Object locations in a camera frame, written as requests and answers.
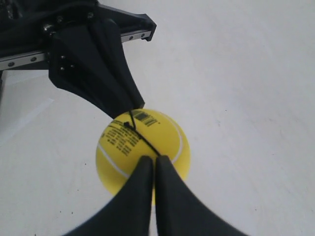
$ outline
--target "barcode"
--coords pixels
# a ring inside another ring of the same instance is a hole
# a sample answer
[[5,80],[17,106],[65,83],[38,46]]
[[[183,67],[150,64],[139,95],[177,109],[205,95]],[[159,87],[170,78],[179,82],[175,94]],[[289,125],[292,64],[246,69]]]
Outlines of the barcode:
[[132,115],[148,127],[157,123],[157,120],[153,116],[143,111],[132,111]]

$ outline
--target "white floor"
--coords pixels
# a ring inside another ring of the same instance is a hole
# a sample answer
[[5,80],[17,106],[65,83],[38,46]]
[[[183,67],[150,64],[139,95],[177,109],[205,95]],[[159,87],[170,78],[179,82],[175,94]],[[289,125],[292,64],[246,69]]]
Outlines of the white floor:
[[[251,236],[315,235],[315,2],[104,3],[158,24],[125,53],[146,107],[189,139],[191,190]],[[45,71],[6,74],[1,236],[61,235],[111,199],[95,169],[108,122]]]

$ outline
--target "white surface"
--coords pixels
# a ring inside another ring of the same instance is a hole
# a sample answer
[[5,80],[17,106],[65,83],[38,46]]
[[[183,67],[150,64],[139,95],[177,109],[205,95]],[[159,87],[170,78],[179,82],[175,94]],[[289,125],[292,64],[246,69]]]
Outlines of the white surface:
[[[251,236],[315,235],[315,3],[106,4],[158,24],[152,42],[125,53],[146,107],[173,117],[190,141],[191,190]],[[95,169],[109,121],[45,72],[7,74],[1,236],[61,235],[111,199]]]

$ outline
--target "tennis ball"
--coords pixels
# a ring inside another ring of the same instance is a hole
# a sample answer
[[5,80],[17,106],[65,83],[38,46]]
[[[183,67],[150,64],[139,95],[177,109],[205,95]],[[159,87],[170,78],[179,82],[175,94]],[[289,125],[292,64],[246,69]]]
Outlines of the tennis ball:
[[[190,149],[180,126],[170,117],[153,110],[137,109],[131,114],[124,113],[115,118],[99,139],[96,168],[105,188],[116,195],[132,174],[140,157],[149,156],[155,163],[158,156],[156,151],[167,155],[179,176],[185,179],[190,166]],[[136,132],[132,130],[133,121]]]

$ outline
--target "screw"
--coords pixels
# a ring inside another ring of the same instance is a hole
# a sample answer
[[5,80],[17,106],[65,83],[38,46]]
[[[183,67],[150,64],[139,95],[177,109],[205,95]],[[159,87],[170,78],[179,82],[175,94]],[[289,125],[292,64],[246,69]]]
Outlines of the screw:
[[88,19],[91,19],[91,18],[93,18],[94,17],[94,13],[93,12],[89,12],[88,13]]
[[58,16],[57,17],[57,22],[58,22],[58,24],[62,23],[63,22],[63,17],[62,16]]

